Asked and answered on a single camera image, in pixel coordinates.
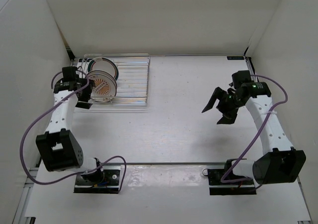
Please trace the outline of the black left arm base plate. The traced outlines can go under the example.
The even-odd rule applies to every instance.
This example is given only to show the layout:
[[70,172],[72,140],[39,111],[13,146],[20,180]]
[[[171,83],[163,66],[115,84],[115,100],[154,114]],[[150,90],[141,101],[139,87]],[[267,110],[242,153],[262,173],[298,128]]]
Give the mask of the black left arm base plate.
[[104,166],[98,181],[91,182],[81,175],[76,176],[75,194],[118,194],[120,188],[121,166]]

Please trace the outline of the orange sunburst plate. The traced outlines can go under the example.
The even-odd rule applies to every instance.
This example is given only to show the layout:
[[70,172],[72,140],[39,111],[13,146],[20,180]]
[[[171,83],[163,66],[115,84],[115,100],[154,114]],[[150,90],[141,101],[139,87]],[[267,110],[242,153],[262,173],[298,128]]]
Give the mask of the orange sunburst plate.
[[94,70],[90,71],[87,76],[94,81],[93,93],[96,96],[108,98],[117,95],[117,81],[110,73]]

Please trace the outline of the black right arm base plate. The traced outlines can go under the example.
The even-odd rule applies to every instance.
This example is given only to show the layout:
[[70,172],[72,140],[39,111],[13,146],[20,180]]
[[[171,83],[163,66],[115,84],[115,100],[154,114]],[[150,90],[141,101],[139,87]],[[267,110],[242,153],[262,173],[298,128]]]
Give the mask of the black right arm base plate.
[[256,186],[253,180],[221,182],[225,172],[224,169],[207,169],[210,196],[256,195]]

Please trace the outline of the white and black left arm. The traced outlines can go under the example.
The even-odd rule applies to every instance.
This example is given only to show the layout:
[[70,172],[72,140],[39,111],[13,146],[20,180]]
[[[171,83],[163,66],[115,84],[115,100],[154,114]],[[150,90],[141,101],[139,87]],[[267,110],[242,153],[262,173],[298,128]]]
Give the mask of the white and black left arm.
[[99,184],[104,179],[104,172],[100,168],[100,161],[97,158],[87,157],[83,154],[82,148],[71,132],[74,110],[76,107],[88,109],[88,103],[92,90],[90,84],[78,94],[62,101],[71,94],[86,85],[87,80],[77,78],[73,81],[57,82],[54,86],[54,104],[61,102],[50,118],[45,133],[36,137],[36,145],[44,165],[49,172],[72,170],[82,172],[84,180],[92,184]]

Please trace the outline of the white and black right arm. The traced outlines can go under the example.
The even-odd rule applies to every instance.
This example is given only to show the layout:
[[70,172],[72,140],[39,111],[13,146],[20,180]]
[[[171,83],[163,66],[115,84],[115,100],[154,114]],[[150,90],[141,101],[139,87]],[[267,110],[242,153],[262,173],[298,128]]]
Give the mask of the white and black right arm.
[[217,87],[206,112],[216,107],[222,114],[218,124],[230,125],[237,118],[238,110],[245,107],[253,118],[257,133],[242,154],[229,161],[221,183],[235,184],[255,180],[259,185],[293,183],[305,161],[303,150],[297,150],[289,141],[276,115],[275,108],[286,103],[273,103],[270,89],[265,82],[244,80],[234,82],[227,91]]

